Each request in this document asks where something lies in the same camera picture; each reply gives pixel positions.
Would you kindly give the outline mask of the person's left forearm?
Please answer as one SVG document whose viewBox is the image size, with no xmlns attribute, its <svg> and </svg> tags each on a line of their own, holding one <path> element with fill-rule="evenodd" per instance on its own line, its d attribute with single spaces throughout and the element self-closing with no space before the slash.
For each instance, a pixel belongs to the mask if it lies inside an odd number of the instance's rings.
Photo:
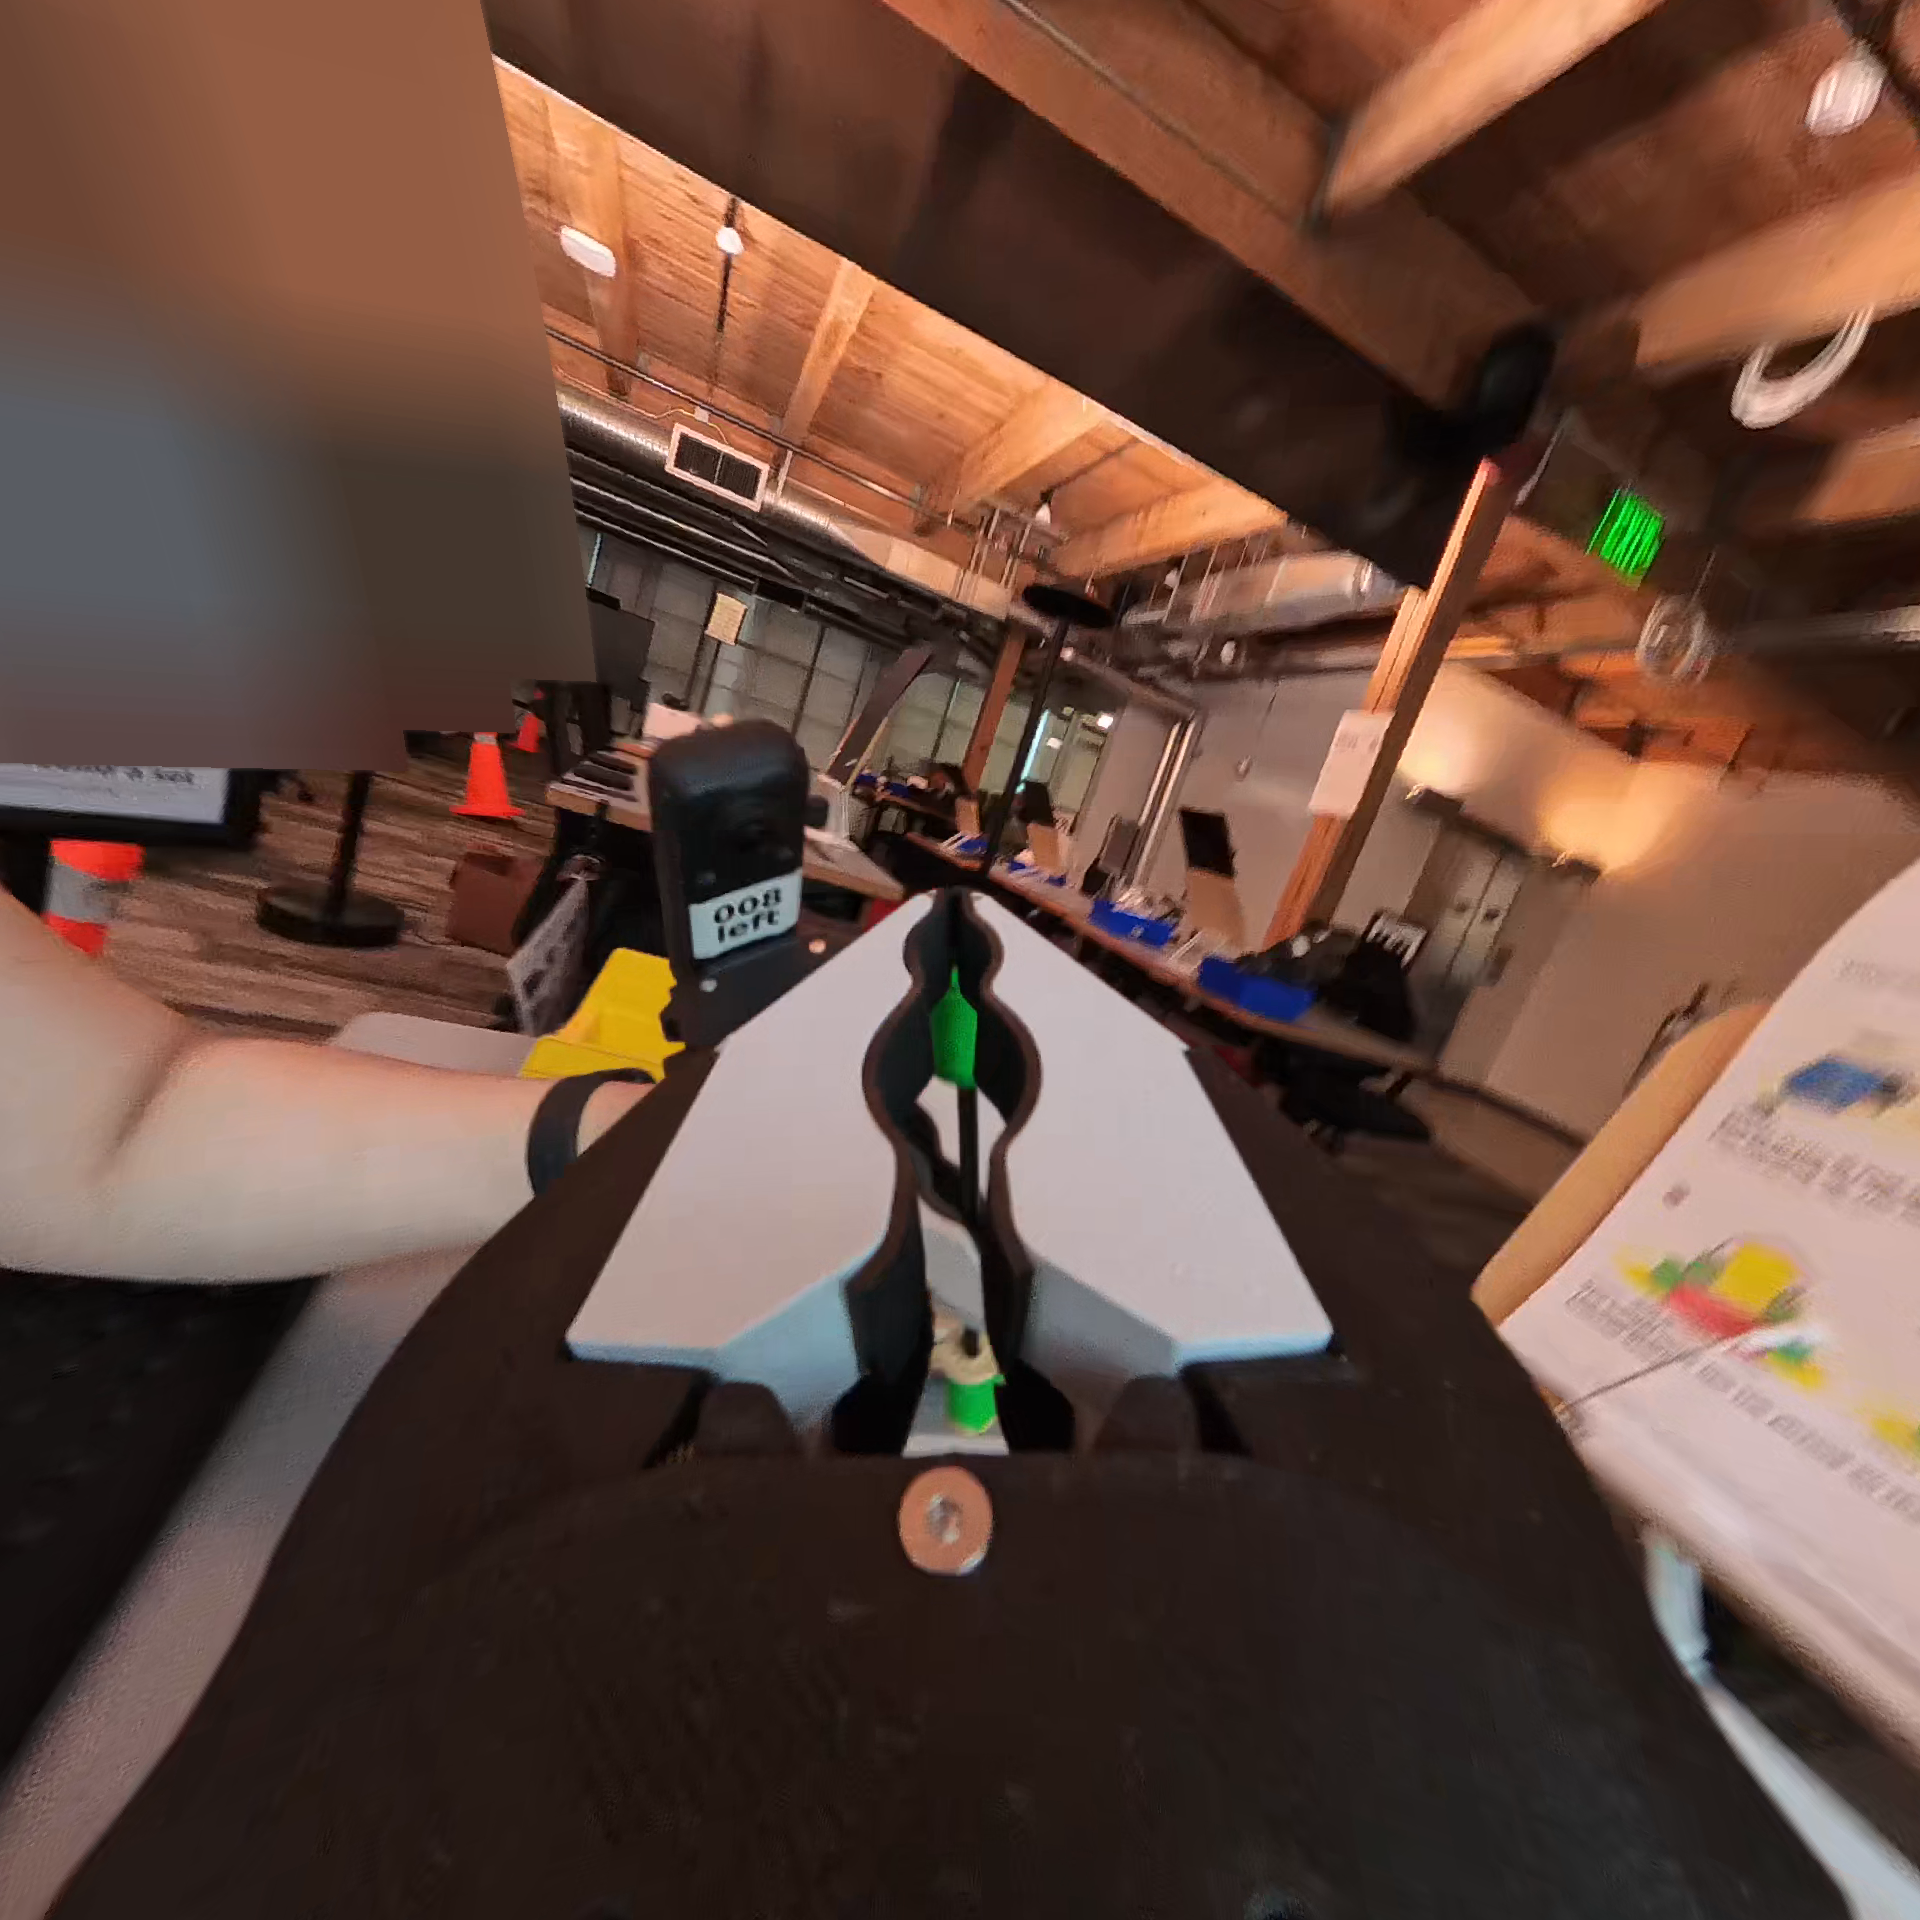
<svg viewBox="0 0 1920 1920">
<path fill-rule="evenodd" d="M 2 1265 L 267 1282 L 482 1244 L 547 1083 L 196 1026 L 2 902 Z"/>
</svg>

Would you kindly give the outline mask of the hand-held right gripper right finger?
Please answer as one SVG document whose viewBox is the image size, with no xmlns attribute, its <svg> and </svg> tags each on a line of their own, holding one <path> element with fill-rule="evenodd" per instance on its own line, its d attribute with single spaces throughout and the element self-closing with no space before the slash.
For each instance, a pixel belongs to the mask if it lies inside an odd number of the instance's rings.
<svg viewBox="0 0 1920 1920">
<path fill-rule="evenodd" d="M 1070 1451 L 1139 1378 L 1331 1357 L 1332 1321 L 1185 1041 L 984 892 L 969 999 L 1003 1451 Z"/>
</svg>

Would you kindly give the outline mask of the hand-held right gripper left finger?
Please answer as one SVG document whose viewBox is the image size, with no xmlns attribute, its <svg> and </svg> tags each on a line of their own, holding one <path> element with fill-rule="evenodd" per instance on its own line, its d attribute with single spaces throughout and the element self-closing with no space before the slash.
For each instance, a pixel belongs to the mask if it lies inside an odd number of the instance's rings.
<svg viewBox="0 0 1920 1920">
<path fill-rule="evenodd" d="M 920 1178 L 869 1056 L 920 989 L 899 908 L 713 1056 L 568 1357 L 766 1388 L 834 1451 L 908 1451 L 927 1384 Z"/>
</svg>

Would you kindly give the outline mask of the white ceiling vent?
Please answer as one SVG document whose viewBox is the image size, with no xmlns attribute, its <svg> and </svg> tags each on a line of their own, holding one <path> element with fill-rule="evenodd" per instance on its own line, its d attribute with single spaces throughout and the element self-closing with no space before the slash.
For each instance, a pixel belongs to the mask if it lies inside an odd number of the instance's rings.
<svg viewBox="0 0 1920 1920">
<path fill-rule="evenodd" d="M 663 466 L 672 478 L 733 506 L 759 513 L 764 504 L 770 464 L 701 428 L 676 422 L 668 433 Z"/>
</svg>

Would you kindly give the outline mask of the printed instruction sheet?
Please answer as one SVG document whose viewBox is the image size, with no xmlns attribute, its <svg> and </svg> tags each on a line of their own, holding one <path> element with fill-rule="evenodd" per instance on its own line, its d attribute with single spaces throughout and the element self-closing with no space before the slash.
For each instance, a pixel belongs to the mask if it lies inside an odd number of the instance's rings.
<svg viewBox="0 0 1920 1920">
<path fill-rule="evenodd" d="M 1915 1754 L 1917 874 L 1491 1308 L 1601 1486 Z"/>
</svg>

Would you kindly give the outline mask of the green exit sign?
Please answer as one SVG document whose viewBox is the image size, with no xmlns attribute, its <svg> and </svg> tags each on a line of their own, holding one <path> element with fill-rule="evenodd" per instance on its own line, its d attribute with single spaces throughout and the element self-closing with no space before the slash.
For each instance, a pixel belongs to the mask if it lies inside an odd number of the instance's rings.
<svg viewBox="0 0 1920 1920">
<path fill-rule="evenodd" d="M 1584 552 L 1618 581 L 1642 586 L 1667 542 L 1667 516 L 1640 492 L 1614 487 L 1600 509 Z"/>
</svg>

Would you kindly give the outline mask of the brown cardboard box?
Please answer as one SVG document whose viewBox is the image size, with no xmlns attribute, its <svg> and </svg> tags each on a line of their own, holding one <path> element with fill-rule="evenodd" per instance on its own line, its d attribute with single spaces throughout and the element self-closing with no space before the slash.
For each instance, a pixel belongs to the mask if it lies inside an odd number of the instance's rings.
<svg viewBox="0 0 1920 1920">
<path fill-rule="evenodd" d="M 555 898 L 547 858 L 471 850 L 451 870 L 445 942 L 511 957 Z"/>
</svg>

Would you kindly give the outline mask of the white board stand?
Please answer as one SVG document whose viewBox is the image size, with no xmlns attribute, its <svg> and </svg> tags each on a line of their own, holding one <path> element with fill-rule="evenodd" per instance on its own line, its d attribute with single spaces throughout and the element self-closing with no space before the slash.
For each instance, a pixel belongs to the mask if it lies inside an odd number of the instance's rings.
<svg viewBox="0 0 1920 1920">
<path fill-rule="evenodd" d="M 1915 1864 L 1713 1674 L 1700 1571 L 1650 1529 L 1644 1532 L 1642 1546 L 1644 1594 L 1661 1637 L 1747 1775 L 1835 1881 L 1848 1913 L 1915 1917 Z"/>
</svg>

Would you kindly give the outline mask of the black perforated mat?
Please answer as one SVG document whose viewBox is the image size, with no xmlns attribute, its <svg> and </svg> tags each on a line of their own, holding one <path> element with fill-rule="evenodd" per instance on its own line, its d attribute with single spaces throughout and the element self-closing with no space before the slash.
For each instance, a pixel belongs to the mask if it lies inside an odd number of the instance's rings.
<svg viewBox="0 0 1920 1920">
<path fill-rule="evenodd" d="M 5 1769 L 317 1282 L 2 1272 Z"/>
</svg>

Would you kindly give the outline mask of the yellow storage bin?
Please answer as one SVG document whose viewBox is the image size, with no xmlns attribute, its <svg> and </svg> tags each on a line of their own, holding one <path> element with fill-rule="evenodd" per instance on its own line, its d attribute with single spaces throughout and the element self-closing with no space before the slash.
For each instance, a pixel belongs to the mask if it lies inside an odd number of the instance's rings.
<svg viewBox="0 0 1920 1920">
<path fill-rule="evenodd" d="M 656 1083 L 685 1044 L 664 1032 L 676 987 L 664 957 L 631 947 L 608 953 L 576 1011 L 530 1044 L 517 1077 L 560 1082 L 601 1072 L 640 1072 Z"/>
</svg>

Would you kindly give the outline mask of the black wrist band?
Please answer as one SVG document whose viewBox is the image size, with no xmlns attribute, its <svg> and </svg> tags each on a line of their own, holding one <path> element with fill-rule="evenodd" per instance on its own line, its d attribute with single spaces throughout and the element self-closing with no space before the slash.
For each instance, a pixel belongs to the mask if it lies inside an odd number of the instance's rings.
<svg viewBox="0 0 1920 1920">
<path fill-rule="evenodd" d="M 583 1148 L 656 1085 L 643 1067 L 604 1067 L 552 1078 L 527 1134 L 527 1178 L 533 1195 L 546 1193 L 576 1164 Z M 612 1116 L 586 1127 L 590 1107 L 601 1093 L 617 1093 Z"/>
</svg>

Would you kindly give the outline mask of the instruction sheet on wooden board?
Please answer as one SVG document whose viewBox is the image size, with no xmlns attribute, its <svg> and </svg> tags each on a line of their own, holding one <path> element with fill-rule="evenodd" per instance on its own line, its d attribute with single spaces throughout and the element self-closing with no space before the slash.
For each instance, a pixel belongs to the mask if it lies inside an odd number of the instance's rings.
<svg viewBox="0 0 1920 1920">
<path fill-rule="evenodd" d="M 1726 1008 L 1668 1044 L 1644 1070 L 1477 1274 L 1474 1302 L 1488 1323 L 1502 1325 L 1579 1252 L 1692 1116 L 1770 1008 L 1765 999 Z"/>
</svg>

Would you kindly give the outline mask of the black axle rod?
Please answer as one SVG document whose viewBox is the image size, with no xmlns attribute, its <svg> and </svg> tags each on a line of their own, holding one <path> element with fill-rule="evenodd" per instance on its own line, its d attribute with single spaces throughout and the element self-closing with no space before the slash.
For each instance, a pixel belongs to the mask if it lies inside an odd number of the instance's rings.
<svg viewBox="0 0 1920 1920">
<path fill-rule="evenodd" d="M 973 1325 L 985 1331 L 985 1257 L 980 1245 L 980 1098 L 973 1083 L 955 1085 L 955 1139 L 958 1139 L 958 1214 L 966 1228 L 973 1257 Z"/>
</svg>

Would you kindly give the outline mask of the grey desk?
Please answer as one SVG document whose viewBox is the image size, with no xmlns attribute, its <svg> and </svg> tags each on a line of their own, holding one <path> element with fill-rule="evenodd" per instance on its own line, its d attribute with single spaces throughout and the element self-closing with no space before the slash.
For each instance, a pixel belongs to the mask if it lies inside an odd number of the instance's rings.
<svg viewBox="0 0 1920 1920">
<path fill-rule="evenodd" d="M 468 1251 L 325 1276 L 5 1771 L 2 1913 L 45 1916 L 180 1735 L 332 1443 Z"/>
</svg>

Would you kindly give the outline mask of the framed marker sign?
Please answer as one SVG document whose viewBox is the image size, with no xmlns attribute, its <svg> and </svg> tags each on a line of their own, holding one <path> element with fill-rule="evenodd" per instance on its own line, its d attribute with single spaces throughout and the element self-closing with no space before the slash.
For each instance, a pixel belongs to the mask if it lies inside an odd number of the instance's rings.
<svg viewBox="0 0 1920 1920">
<path fill-rule="evenodd" d="M 190 764 L 2 764 L 2 832 L 144 850 L 247 850 L 274 773 Z"/>
</svg>

